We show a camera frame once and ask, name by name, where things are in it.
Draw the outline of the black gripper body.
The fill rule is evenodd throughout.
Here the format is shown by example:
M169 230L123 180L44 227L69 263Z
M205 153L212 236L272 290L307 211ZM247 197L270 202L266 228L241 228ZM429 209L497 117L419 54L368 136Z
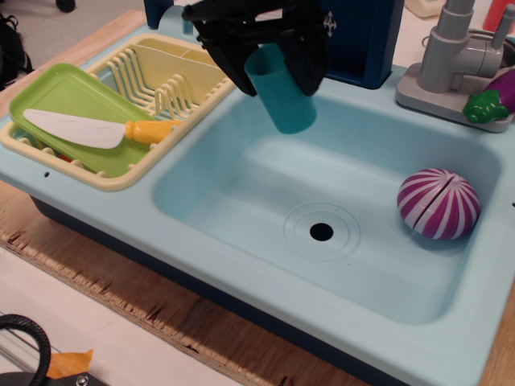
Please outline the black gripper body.
M182 18L193 24L203 43L225 38L271 43L295 34L328 34L317 1L200 1L185 6Z

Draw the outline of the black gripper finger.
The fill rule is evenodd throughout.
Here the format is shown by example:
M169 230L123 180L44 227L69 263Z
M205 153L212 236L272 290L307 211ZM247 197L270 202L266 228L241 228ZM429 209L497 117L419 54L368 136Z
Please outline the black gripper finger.
M285 30L279 35L278 45L302 93L313 96L330 67L326 28Z
M255 97L257 91L245 72L247 59L259 48L247 43L238 34L238 25L228 21L197 22L197 40L214 62L245 94Z

